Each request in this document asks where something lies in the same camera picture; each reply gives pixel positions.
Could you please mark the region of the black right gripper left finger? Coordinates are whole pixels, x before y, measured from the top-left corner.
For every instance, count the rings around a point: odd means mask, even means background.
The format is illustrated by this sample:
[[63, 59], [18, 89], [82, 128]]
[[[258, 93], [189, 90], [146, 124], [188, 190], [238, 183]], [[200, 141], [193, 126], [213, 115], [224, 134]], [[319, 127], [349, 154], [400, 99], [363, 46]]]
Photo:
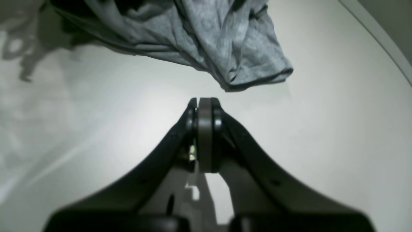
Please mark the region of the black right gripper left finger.
[[108, 187], [53, 213], [45, 232], [189, 232], [189, 221], [164, 212], [139, 210], [160, 187], [190, 141], [197, 99], [192, 98], [178, 122], [156, 148], [134, 169]]

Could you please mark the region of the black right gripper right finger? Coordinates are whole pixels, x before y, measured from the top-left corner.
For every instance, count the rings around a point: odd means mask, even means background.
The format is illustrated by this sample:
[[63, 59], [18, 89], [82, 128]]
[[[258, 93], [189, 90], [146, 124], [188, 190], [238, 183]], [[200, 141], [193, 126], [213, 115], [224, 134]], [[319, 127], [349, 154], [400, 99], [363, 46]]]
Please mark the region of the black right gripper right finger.
[[359, 210], [308, 187], [274, 162], [217, 98], [198, 105], [198, 161], [230, 189], [230, 232], [373, 232]]

